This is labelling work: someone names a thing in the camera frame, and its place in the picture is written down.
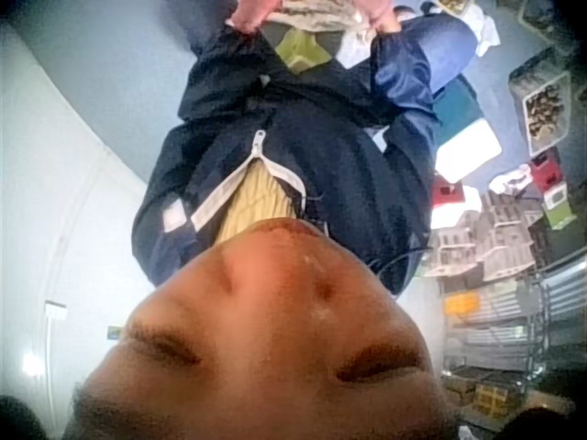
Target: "white trim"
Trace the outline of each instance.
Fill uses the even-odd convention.
[[[236,170],[232,171],[232,173],[212,191],[212,193],[192,214],[191,220],[195,232],[201,230],[210,220],[212,220],[212,217],[218,212],[218,210],[228,202],[228,199],[230,199],[232,194],[235,193],[238,186],[242,183],[247,174],[247,167],[254,159],[261,159],[271,176],[286,181],[302,195],[302,211],[305,211],[305,186],[302,179],[291,170],[288,170],[279,163],[267,159],[263,155],[263,141],[265,140],[266,135],[267,134],[264,130],[258,130],[257,133],[255,133],[250,156],[248,156]]]

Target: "light fixture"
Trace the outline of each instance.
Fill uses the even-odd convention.
[[[40,357],[32,353],[26,353],[22,362],[22,370],[27,376],[31,378],[38,378],[45,373],[45,365]]]

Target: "white wall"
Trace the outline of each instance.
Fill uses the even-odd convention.
[[[130,228],[145,184],[88,128],[11,27],[2,31],[2,297],[0,387],[39,415],[53,435],[68,417],[72,388],[112,346],[150,285],[133,259]],[[51,327],[47,371],[45,300],[68,307]]]

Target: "cardboard box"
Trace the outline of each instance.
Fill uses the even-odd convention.
[[[477,411],[493,418],[510,414],[520,404],[520,396],[514,390],[493,385],[478,384],[473,406]]]
[[[473,403],[475,400],[475,391],[469,391],[465,393],[456,392],[453,390],[446,390],[447,397],[449,398],[449,402],[456,406],[465,406]]]
[[[477,386],[477,380],[461,378],[459,376],[444,376],[442,383],[447,390],[455,391],[459,394],[475,391],[475,387]]]

